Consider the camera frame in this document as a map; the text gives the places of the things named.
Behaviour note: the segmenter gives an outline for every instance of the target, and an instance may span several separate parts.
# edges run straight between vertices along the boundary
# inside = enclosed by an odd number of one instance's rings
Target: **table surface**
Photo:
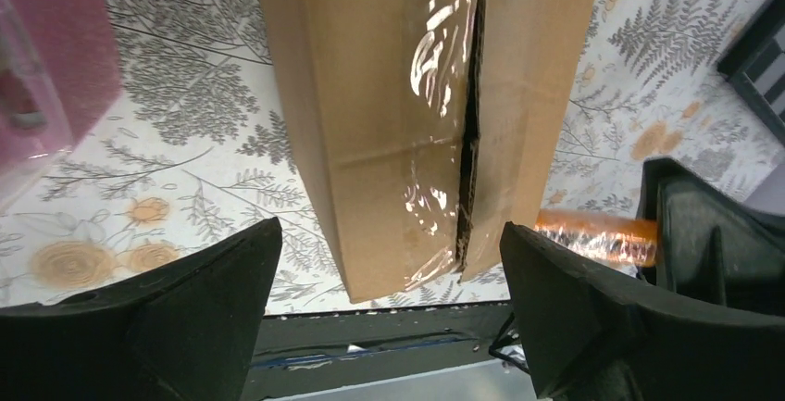
[[[782,149],[713,66],[762,2],[595,0],[542,205],[632,215],[641,163],[657,155],[746,197]],[[124,90],[73,154],[0,215],[0,307],[55,303],[270,217],[284,247],[269,313],[508,297],[496,267],[350,304],[289,154],[258,1],[106,3]],[[118,266],[95,269],[101,255]],[[34,257],[70,265],[34,270]]]

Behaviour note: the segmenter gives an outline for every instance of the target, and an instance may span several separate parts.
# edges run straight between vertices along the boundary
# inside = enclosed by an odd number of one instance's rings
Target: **clear packing tape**
[[[592,260],[636,267],[656,263],[657,224],[652,220],[544,208],[534,230]]]

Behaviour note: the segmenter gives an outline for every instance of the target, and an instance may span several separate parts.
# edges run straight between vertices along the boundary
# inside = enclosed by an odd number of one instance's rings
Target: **brown cardboard box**
[[[475,17],[482,3],[261,0],[293,154],[353,302],[472,276],[498,263],[504,221],[534,222],[592,0],[485,0]]]

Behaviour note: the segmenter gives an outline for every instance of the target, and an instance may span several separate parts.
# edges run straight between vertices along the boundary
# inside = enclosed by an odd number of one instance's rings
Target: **gray floor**
[[[373,384],[344,387],[316,394],[280,400],[306,401],[534,401],[529,375],[518,369],[505,369],[502,361],[487,361],[471,366],[422,373]]]

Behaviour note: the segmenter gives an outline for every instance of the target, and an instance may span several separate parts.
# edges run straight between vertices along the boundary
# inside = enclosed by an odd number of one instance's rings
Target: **transparent plastic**
[[[68,121],[14,7],[0,0],[0,211],[73,146]]]
[[[589,259],[636,267],[656,263],[657,224],[652,220],[544,208],[534,230]]]

